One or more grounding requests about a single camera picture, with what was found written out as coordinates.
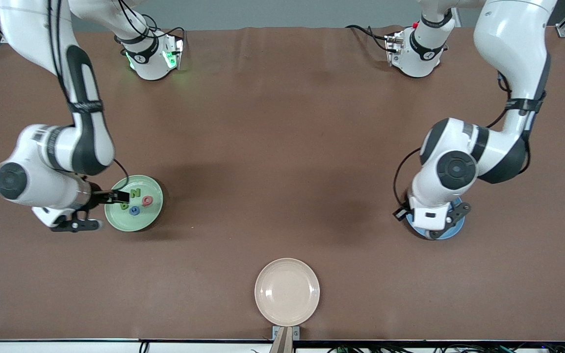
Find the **plate rim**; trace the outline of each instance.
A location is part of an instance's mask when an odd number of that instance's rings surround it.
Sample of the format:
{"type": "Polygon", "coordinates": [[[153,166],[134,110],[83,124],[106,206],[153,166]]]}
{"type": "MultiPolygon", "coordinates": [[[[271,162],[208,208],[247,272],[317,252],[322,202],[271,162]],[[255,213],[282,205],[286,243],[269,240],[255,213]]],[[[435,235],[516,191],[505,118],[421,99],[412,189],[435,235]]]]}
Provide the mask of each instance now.
{"type": "Polygon", "coordinates": [[[307,320],[311,319],[312,315],[314,315],[315,311],[317,310],[319,304],[320,304],[320,297],[321,297],[321,289],[320,289],[320,279],[318,279],[318,276],[315,274],[315,271],[311,268],[311,266],[307,265],[304,261],[302,260],[298,260],[298,259],[294,259],[293,257],[282,257],[280,259],[276,259],[274,261],[271,261],[270,263],[266,264],[262,270],[260,270],[260,272],[258,273],[258,276],[256,277],[256,282],[254,283],[254,301],[256,302],[256,306],[258,307],[258,310],[260,311],[260,314],[263,315],[263,317],[265,317],[265,319],[269,322],[271,322],[272,324],[275,324],[277,326],[284,326],[281,325],[279,322],[273,322],[271,319],[271,315],[265,315],[265,313],[263,312],[263,309],[260,307],[259,303],[260,301],[258,300],[258,292],[260,292],[258,290],[258,279],[260,279],[261,275],[263,275],[264,271],[267,270],[267,268],[269,268],[270,266],[272,266],[275,263],[278,262],[283,262],[283,261],[291,261],[294,263],[299,263],[301,266],[304,266],[305,268],[307,268],[310,273],[312,273],[312,275],[315,277],[315,288],[317,288],[317,300],[315,302],[315,307],[312,308],[311,312],[309,313],[309,315],[301,320],[300,322],[296,323],[293,322],[293,324],[291,326],[298,326],[300,324],[303,324],[304,322],[306,322],[307,320]]]}
{"type": "MultiPolygon", "coordinates": [[[[148,176],[148,175],[134,174],[134,175],[129,175],[129,176],[126,177],[126,178],[132,179],[132,178],[134,178],[134,177],[142,177],[142,178],[149,179],[149,180],[151,180],[152,182],[154,182],[154,184],[158,187],[159,190],[161,190],[161,197],[162,197],[162,199],[160,200],[161,207],[160,207],[159,210],[158,210],[158,214],[160,215],[160,212],[161,212],[161,210],[163,209],[163,206],[164,206],[164,192],[163,192],[163,188],[161,187],[161,185],[158,183],[158,181],[156,181],[154,178],[152,178],[151,176],[148,176]]],[[[121,184],[123,181],[125,181],[126,178],[122,178],[120,181],[117,181],[117,182],[115,183],[115,185],[112,186],[112,189],[114,189],[114,188],[116,188],[117,186],[119,186],[119,184],[121,184]]],[[[141,227],[141,228],[139,228],[139,229],[125,230],[125,229],[123,229],[123,228],[119,228],[119,227],[115,226],[115,224],[113,224],[113,223],[110,221],[109,218],[110,218],[111,216],[108,216],[108,208],[107,208],[105,205],[104,205],[104,208],[103,208],[103,214],[104,214],[105,217],[106,217],[106,221],[108,221],[108,223],[109,223],[113,228],[115,228],[116,230],[119,230],[119,231],[121,231],[121,232],[137,232],[137,231],[139,231],[139,230],[145,229],[145,228],[147,228],[148,226],[150,226],[150,224],[154,223],[154,221],[158,218],[158,215],[157,215],[150,223],[146,224],[144,227],[141,227]]]]}

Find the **white plate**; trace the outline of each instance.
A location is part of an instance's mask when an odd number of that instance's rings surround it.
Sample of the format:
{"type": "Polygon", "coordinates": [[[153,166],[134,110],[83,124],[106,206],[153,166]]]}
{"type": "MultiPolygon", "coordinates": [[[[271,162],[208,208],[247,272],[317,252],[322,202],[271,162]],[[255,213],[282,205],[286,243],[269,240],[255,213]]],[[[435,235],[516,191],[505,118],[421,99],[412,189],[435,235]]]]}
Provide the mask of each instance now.
{"type": "Polygon", "coordinates": [[[311,268],[300,260],[278,259],[258,275],[254,299],[265,319],[278,326],[298,326],[315,312],[320,283],[311,268]]]}

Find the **gray floor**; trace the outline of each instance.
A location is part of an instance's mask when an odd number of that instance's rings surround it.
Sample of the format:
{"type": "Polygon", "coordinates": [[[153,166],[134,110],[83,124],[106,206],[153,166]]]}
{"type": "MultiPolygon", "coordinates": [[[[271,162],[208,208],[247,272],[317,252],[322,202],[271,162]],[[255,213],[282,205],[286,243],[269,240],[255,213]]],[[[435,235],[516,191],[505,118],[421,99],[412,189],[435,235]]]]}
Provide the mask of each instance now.
{"type": "MultiPolygon", "coordinates": [[[[419,20],[413,0],[151,0],[137,7],[160,27],[182,26],[191,30],[242,27],[344,27],[351,24],[381,27],[410,25],[419,20]]],[[[477,9],[460,9],[462,26],[475,26],[477,9]]],[[[565,16],[565,0],[559,0],[549,24],[565,16]]],[[[74,18],[76,31],[103,31],[103,27],[74,18]]]]}

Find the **blue plate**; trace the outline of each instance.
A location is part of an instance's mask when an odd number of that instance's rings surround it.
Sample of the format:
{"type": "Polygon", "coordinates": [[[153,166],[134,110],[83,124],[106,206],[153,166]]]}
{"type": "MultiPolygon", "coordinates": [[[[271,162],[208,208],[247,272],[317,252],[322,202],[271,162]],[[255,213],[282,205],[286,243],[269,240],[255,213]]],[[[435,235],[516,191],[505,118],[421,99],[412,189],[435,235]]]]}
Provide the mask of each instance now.
{"type": "MultiPolygon", "coordinates": [[[[461,197],[458,197],[456,199],[453,200],[453,202],[451,203],[452,205],[458,205],[462,203],[462,199],[461,197]]],[[[426,232],[428,232],[428,230],[426,229],[422,229],[422,228],[416,228],[414,227],[411,223],[413,222],[413,215],[412,214],[408,214],[407,215],[407,222],[409,223],[409,225],[416,231],[418,232],[418,234],[422,235],[423,237],[425,237],[426,239],[426,232]]],[[[463,228],[463,224],[466,222],[466,217],[459,219],[459,222],[457,222],[457,225],[455,225],[454,227],[450,228],[446,233],[442,234],[441,237],[439,237],[436,240],[444,240],[444,239],[448,239],[451,238],[453,236],[455,236],[455,234],[457,234],[462,228],[463,228]]]]}

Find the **brown table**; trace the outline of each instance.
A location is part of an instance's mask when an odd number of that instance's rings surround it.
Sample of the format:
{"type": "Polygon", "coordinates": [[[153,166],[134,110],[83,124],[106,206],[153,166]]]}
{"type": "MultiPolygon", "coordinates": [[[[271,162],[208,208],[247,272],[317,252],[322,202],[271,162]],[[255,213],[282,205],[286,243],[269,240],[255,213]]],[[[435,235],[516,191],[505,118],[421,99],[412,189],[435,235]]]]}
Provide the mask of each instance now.
{"type": "MultiPolygon", "coordinates": [[[[502,109],[471,29],[422,79],[349,29],[193,32],[184,70],[158,82],[128,69],[112,34],[78,39],[117,158],[163,183],[165,212],[145,232],[53,234],[0,198],[0,339],[266,337],[254,281],[296,257],[322,290],[305,339],[565,340],[565,39],[553,31],[531,168],[478,181],[464,229],[439,242],[392,217],[391,181],[433,123],[486,125],[502,109]]],[[[2,46],[0,161],[26,125],[69,121],[56,78],[2,46]]]]}

